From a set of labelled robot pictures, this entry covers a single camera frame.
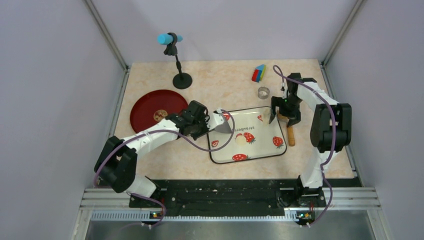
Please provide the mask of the dough scrap piece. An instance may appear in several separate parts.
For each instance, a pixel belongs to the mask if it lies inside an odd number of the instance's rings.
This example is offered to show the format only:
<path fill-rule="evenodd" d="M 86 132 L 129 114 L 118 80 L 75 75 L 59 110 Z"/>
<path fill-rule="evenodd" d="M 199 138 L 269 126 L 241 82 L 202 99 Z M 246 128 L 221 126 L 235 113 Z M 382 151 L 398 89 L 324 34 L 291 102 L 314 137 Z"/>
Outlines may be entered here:
<path fill-rule="evenodd" d="M 261 113 L 262 124 L 264 126 L 268 126 L 270 124 L 270 118 L 271 118 L 270 112 L 264 111 L 264 112 Z"/>

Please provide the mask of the metal scraper wooden handle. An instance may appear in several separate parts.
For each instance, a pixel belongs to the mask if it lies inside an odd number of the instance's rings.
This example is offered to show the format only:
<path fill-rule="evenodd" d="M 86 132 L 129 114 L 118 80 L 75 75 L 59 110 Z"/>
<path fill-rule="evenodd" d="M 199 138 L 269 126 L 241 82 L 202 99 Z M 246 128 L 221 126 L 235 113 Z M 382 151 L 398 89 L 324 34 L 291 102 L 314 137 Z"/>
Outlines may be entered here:
<path fill-rule="evenodd" d="M 228 122 L 230 115 L 221 108 L 209 113 L 208 116 L 209 119 L 206 125 L 209 132 L 215 131 L 222 134 L 231 134 L 233 132 Z"/>

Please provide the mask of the wooden dough roller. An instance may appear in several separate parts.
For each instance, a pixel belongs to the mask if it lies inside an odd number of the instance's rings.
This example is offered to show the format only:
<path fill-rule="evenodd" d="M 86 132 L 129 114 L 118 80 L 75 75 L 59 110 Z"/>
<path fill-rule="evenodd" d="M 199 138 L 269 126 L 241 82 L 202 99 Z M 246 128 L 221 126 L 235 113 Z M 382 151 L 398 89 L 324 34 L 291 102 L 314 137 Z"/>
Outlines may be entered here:
<path fill-rule="evenodd" d="M 294 147 L 296 145 L 294 130 L 292 126 L 289 126 L 289 119 L 286 116 L 281 115 L 280 113 L 277 113 L 277 118 L 279 121 L 282 121 L 286 124 L 286 131 L 287 131 L 287 142 L 290 147 Z"/>

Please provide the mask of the white strawberry print tray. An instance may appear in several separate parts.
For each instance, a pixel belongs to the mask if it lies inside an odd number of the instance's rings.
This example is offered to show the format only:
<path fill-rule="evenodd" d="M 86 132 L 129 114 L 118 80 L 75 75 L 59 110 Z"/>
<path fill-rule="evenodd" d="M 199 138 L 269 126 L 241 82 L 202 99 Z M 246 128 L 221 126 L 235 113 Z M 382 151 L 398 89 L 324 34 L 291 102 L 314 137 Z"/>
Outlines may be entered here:
<path fill-rule="evenodd" d="M 287 145 L 279 122 L 274 119 L 264 126 L 261 118 L 263 112 L 270 112 L 269 106 L 247 108 L 229 112 L 228 122 L 235 128 L 231 141 L 219 151 L 209 153 L 210 160 L 215 164 L 229 164 L 240 161 L 281 156 L 287 151 Z M 247 144 L 238 146 L 236 136 L 242 134 Z"/>

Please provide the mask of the dark red round plate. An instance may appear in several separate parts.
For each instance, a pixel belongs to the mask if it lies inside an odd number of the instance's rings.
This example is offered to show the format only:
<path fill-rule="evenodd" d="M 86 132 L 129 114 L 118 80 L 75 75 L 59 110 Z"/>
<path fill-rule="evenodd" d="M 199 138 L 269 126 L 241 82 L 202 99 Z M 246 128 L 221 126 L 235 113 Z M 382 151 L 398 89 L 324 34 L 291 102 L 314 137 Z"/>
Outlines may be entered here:
<path fill-rule="evenodd" d="M 130 125 L 135 133 L 139 133 L 187 107 L 188 102 L 179 93 L 167 89 L 154 90 L 136 101 L 130 112 Z"/>

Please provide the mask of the white dough lump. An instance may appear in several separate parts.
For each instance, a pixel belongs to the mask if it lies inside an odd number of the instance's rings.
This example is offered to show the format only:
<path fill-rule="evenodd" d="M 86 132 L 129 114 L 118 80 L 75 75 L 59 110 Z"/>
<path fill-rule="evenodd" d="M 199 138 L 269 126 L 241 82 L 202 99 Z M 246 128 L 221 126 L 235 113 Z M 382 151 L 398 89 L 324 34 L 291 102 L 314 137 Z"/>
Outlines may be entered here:
<path fill-rule="evenodd" d="M 238 146 L 244 146 L 247 144 L 247 139 L 243 134 L 238 134 L 235 138 L 235 143 Z"/>

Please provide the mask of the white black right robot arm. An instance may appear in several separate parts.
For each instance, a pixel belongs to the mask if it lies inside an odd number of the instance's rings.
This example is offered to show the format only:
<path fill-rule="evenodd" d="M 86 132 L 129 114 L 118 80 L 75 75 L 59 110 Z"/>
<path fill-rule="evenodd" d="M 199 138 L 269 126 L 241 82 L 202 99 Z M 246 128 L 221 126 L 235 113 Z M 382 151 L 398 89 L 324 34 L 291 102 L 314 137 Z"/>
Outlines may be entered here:
<path fill-rule="evenodd" d="M 287 126 L 298 124 L 302 102 L 314 112 L 309 133 L 314 150 L 305 170 L 297 178 L 293 192 L 294 202 L 307 206 L 322 191 L 323 173 L 331 159 L 351 142 L 352 107 L 331 98 L 314 78 L 303 78 L 296 72 L 285 79 L 287 97 L 271 98 L 269 122 L 281 115 L 288 118 Z"/>

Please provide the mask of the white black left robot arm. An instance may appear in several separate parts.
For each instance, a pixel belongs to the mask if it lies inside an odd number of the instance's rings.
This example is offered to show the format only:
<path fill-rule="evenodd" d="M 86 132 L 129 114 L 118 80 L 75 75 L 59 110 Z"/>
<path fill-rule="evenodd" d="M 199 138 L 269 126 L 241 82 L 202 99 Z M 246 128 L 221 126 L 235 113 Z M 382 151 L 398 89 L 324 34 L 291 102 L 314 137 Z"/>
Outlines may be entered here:
<path fill-rule="evenodd" d="M 211 129 L 206 106 L 192 100 L 180 113 L 172 113 L 152 127 L 126 138 L 110 137 L 94 166 L 95 179 L 103 180 L 116 193 L 141 196 L 149 207 L 160 202 L 156 184 L 136 173 L 138 160 L 156 148 L 178 138 L 197 139 Z"/>

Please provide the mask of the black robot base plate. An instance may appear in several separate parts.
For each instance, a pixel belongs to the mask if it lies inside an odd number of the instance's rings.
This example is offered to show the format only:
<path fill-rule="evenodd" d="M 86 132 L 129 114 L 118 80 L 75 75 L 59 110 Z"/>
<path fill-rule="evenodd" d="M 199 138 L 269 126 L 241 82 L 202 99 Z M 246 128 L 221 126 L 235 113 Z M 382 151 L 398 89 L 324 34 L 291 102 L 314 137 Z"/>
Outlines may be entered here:
<path fill-rule="evenodd" d="M 129 208 L 159 208 L 167 217 L 283 216 L 289 207 L 315 210 L 334 203 L 342 187 L 359 187 L 359 180 L 331 179 L 317 196 L 297 198 L 297 179 L 156 180 L 151 200 L 124 193 Z"/>

